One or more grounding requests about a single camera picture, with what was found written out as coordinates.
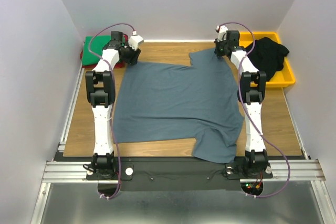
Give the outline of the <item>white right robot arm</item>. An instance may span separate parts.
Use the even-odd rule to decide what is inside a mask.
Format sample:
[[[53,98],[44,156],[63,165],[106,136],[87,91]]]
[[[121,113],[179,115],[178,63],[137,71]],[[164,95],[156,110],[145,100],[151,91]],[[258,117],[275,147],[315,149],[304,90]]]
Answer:
[[[240,33],[221,25],[216,28],[215,54],[226,56],[238,70],[238,101],[245,114],[246,146],[241,170],[253,177],[272,172],[266,151],[261,108],[266,92],[266,73],[259,71],[249,60],[246,49],[239,45]]]

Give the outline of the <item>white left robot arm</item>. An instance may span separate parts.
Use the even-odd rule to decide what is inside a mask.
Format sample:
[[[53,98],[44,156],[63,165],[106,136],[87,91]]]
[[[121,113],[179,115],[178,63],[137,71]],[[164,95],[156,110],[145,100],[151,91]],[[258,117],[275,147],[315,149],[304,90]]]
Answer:
[[[116,85],[113,69],[122,60],[129,65],[137,63],[143,38],[135,30],[128,40],[119,31],[111,32],[111,39],[103,47],[99,61],[91,71],[85,73],[87,100],[94,117],[95,145],[91,164],[86,165],[89,176],[98,175],[106,179],[117,174],[114,161],[111,117],[116,100]]]

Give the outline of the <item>blue-grey t-shirt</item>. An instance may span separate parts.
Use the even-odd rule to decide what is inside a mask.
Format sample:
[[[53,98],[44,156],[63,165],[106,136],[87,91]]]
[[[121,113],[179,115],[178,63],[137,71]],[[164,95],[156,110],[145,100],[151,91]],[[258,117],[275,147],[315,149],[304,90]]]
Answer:
[[[118,143],[194,138],[194,157],[230,163],[244,122],[232,70],[212,49],[189,57],[189,66],[127,67],[114,109],[115,137]]]

